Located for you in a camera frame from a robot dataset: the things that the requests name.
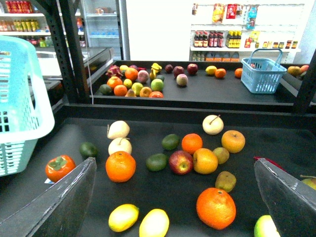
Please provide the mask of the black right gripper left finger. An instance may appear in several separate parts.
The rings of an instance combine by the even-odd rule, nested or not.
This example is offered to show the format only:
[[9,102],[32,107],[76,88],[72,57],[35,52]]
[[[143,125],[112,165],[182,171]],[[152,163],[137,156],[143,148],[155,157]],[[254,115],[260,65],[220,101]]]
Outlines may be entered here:
[[0,223],[2,237],[75,237],[91,203],[96,160],[87,158]]

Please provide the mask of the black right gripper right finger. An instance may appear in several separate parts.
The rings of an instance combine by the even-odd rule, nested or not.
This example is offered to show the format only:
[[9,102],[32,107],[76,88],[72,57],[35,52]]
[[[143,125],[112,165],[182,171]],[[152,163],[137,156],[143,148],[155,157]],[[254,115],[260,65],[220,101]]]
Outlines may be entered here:
[[282,237],[316,235],[316,191],[260,158],[254,163],[257,185]]

